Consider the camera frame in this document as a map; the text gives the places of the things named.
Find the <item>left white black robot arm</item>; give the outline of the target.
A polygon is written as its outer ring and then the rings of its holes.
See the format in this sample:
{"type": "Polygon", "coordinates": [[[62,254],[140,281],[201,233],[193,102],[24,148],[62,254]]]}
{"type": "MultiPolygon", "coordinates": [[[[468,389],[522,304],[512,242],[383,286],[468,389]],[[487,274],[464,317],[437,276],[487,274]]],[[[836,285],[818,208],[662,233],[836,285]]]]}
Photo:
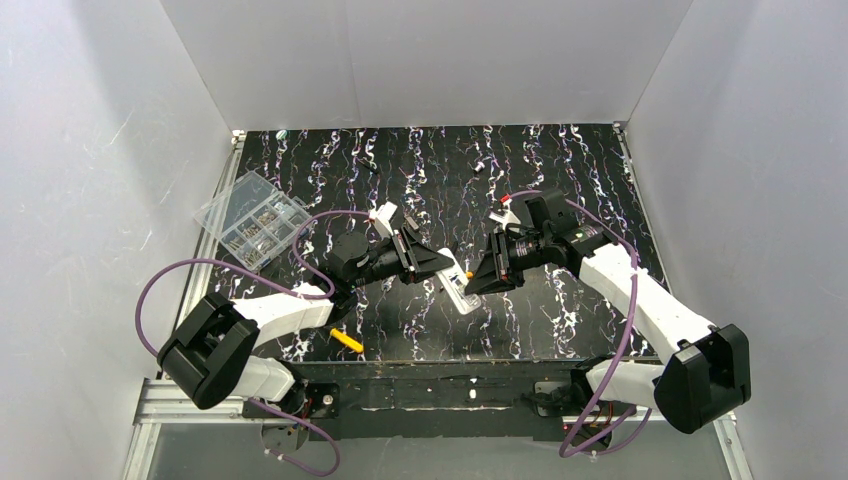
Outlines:
{"type": "Polygon", "coordinates": [[[201,410],[235,396],[297,411],[305,381],[284,361],[255,354],[256,347],[302,329],[345,317],[359,287],[396,277],[420,283],[454,268],[447,248],[434,250],[407,226],[375,244],[362,233],[340,236],[319,275],[294,289],[234,302],[217,292],[204,296],[158,350],[158,366],[201,410]]]}

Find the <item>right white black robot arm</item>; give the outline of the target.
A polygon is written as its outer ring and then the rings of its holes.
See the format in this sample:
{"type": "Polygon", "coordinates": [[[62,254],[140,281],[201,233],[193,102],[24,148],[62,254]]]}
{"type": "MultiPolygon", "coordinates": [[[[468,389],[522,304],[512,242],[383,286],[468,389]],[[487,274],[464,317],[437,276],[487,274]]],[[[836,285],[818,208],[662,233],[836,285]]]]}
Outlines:
{"type": "Polygon", "coordinates": [[[487,295],[524,285],[524,273],[552,264],[564,268],[625,316],[658,356],[653,364],[623,361],[621,349],[572,369],[567,390],[554,403],[588,414],[599,402],[657,410],[678,431],[691,434],[747,403],[752,396],[750,345],[736,325],[720,327],[675,298],[638,265],[632,245],[555,189],[519,192],[530,222],[513,213],[512,195],[489,217],[496,227],[466,295],[487,295]]]}

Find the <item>white remote control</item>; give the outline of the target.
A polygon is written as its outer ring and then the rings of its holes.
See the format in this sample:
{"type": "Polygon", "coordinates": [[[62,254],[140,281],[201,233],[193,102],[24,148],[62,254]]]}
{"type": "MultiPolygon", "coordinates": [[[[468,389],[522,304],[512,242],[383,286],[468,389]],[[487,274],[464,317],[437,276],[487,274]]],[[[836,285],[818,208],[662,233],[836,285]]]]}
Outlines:
{"type": "Polygon", "coordinates": [[[453,302],[456,310],[461,315],[468,315],[482,306],[480,297],[476,294],[465,293],[465,287],[469,283],[467,273],[463,271],[449,248],[441,248],[438,253],[447,257],[451,265],[436,273],[443,289],[453,302]]]}

